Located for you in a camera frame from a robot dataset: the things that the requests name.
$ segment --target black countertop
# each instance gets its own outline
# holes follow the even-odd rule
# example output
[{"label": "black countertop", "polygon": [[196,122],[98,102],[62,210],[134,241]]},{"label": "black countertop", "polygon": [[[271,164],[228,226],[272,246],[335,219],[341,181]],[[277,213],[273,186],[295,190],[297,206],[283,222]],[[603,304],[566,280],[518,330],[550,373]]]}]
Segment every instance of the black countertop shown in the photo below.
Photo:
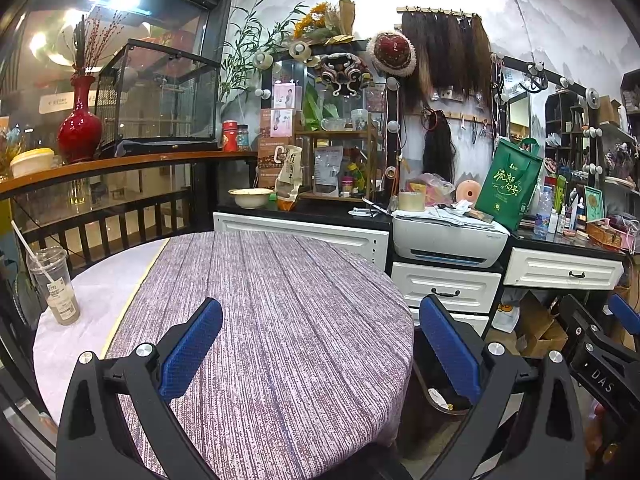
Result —
[{"label": "black countertop", "polygon": [[513,247],[549,253],[575,254],[576,256],[616,260],[619,262],[625,259],[625,253],[620,251],[608,251],[599,245],[592,244],[590,241],[579,244],[576,243],[575,238],[567,238],[559,234],[537,238],[534,236],[533,231],[520,229],[511,234],[511,243]]},{"label": "black countertop", "polygon": [[364,202],[358,204],[355,202],[300,199],[291,211],[280,211],[275,202],[269,202],[265,207],[258,209],[243,209],[236,205],[236,202],[231,198],[219,203],[217,210],[221,213],[257,216],[260,218],[278,218],[295,222],[391,231],[391,217],[382,213],[373,218],[351,216],[348,212],[354,206],[365,207],[366,204]]}]

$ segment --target red can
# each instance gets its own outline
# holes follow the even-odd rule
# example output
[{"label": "red can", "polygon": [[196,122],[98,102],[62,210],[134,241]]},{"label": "red can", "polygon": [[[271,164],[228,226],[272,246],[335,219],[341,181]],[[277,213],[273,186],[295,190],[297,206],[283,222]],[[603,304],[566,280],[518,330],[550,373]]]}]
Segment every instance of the red can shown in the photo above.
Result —
[{"label": "red can", "polygon": [[238,122],[224,121],[222,123],[222,151],[236,152],[238,150]]}]

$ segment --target white printer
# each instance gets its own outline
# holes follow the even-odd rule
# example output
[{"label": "white printer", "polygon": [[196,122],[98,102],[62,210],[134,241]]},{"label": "white printer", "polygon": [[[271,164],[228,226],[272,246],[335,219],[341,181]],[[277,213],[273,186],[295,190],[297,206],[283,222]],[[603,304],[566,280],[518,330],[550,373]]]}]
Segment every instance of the white printer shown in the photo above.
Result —
[{"label": "white printer", "polygon": [[396,253],[422,262],[491,267],[509,237],[509,231],[495,221],[459,216],[446,208],[397,210],[392,215]]}]

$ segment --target round table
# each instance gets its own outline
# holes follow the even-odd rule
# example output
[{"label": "round table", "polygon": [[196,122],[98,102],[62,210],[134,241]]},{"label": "round table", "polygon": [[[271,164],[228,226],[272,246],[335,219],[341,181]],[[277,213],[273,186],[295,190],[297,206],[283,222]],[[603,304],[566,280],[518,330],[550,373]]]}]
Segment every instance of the round table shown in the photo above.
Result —
[{"label": "round table", "polygon": [[[73,280],[71,326],[40,318],[38,386],[60,420],[84,350],[128,355],[156,343],[209,296],[218,338],[171,407],[223,480],[308,479],[398,429],[414,324],[390,278],[363,257],[311,238],[199,233],[123,251]],[[123,411],[145,464],[156,460],[129,397]]]}]

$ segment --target yellow lid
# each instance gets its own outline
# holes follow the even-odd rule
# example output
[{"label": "yellow lid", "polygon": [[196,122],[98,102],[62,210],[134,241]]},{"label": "yellow lid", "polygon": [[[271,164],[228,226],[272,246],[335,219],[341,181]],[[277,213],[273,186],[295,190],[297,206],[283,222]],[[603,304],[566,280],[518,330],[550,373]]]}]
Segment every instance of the yellow lid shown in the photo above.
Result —
[{"label": "yellow lid", "polygon": [[16,162],[20,162],[25,158],[30,158],[33,155],[53,155],[54,152],[50,148],[37,148],[36,150],[29,150],[28,152],[19,153],[14,156],[14,160],[11,161],[10,166],[14,165]]}]

